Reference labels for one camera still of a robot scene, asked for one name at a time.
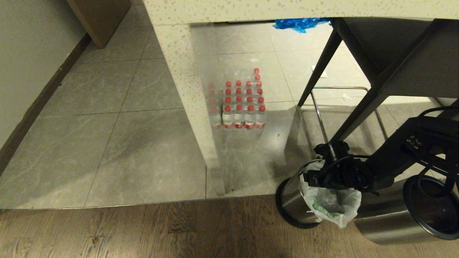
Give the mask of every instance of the garbage bag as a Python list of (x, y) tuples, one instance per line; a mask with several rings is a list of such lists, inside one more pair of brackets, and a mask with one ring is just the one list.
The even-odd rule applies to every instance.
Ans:
[(314, 28), (317, 24), (328, 22), (328, 18), (303, 18), (303, 19), (279, 19), (275, 20), (274, 28), (292, 28), (299, 33), (306, 33), (307, 28)]
[[(325, 161), (314, 162), (309, 164), (305, 171), (320, 170)], [(335, 190), (322, 187), (309, 186), (300, 180), (300, 187), (303, 193), (304, 201), (317, 216), (316, 222), (323, 219), (331, 221), (341, 229), (346, 227), (347, 223), (357, 216), (357, 210), (360, 207), (362, 193), (354, 189)]]

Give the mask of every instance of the baseboard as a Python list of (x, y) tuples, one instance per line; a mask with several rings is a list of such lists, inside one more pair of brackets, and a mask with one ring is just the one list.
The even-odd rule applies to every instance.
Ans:
[(51, 98), (57, 87), (59, 87), (68, 71), (70, 71), (72, 66), (75, 64), (75, 62), (78, 60), (90, 42), (91, 37), (88, 34), (86, 34), (80, 40), (80, 42), (78, 42), (78, 44), (75, 46), (61, 67), (59, 67), (51, 80), (49, 80), (49, 82), (43, 88), (37, 99), (26, 111), (22, 121), (16, 126), (10, 137), (8, 137), (5, 144), (0, 149), (0, 176), (3, 174), (3, 171), (19, 147), (19, 144), (21, 144), (21, 141), (26, 136), (27, 132), (35, 122), (41, 110), (45, 107), (46, 103)]

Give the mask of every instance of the white plastic bag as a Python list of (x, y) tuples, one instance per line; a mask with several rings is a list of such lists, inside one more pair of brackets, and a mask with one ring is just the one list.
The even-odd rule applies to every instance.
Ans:
[[(320, 170), (325, 161), (314, 162), (305, 168), (308, 170)], [(354, 189), (334, 190), (322, 187), (311, 187), (304, 182), (303, 173), (300, 179), (300, 187), (306, 204), (317, 216), (316, 222), (323, 219), (329, 220), (341, 229), (357, 216), (360, 207), (362, 193)]]

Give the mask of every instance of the pack of water bottles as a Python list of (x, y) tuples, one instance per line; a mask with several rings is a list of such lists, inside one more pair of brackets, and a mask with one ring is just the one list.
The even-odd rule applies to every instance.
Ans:
[(211, 126), (224, 128), (263, 128), (266, 124), (266, 106), (264, 104), (260, 69), (255, 68), (250, 80), (227, 81), (222, 96), (219, 98), (215, 85), (209, 83), (207, 103)]

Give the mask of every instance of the black rim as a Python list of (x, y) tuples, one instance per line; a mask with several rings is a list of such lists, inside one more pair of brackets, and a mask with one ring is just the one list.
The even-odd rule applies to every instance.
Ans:
[(290, 224), (290, 225), (292, 225), (294, 227), (300, 228), (300, 229), (310, 229), (310, 228), (318, 226), (320, 224), (320, 222), (319, 223), (311, 223), (311, 224), (299, 223), (299, 222), (293, 220), (292, 218), (290, 218), (289, 215), (287, 215), (285, 210), (282, 208), (282, 203), (280, 202), (280, 196), (281, 196), (282, 190), (284, 189), (284, 186), (287, 184), (288, 180), (290, 180), (290, 178), (285, 179), (277, 187), (277, 190), (276, 190), (276, 207), (277, 207), (277, 210), (279, 211), (279, 214), (282, 216), (282, 218), (286, 222), (288, 222), (288, 224)]
[[(439, 232), (436, 229), (434, 229), (431, 226), (429, 226), (421, 218), (419, 213), (416, 211), (416, 209), (414, 208), (413, 201), (411, 199), (411, 188), (413, 186), (416, 186), (416, 177), (417, 176), (412, 176), (411, 178), (407, 179), (405, 184), (403, 185), (403, 200), (405, 202), (406, 208), (408, 209), (408, 211), (411, 214), (411, 216), (413, 217), (413, 219), (419, 224), (420, 227), (422, 227), (425, 231), (427, 231), (428, 233), (430, 233), (433, 236), (436, 236), (436, 237), (438, 237), (440, 239), (445, 239), (445, 240), (458, 239), (459, 238), (459, 230), (457, 230), (457, 231), (455, 231), (453, 233), (450, 233), (450, 234)], [(428, 180), (428, 181), (434, 182), (436, 184), (439, 184), (439, 185), (441, 185), (443, 187), (443, 183), (440, 180), (435, 179), (435, 178), (430, 177), (430, 176), (424, 175), (421, 180)], [(449, 194), (449, 198), (453, 199), (456, 203), (459, 202), (457, 196), (453, 192), (451, 192)]]

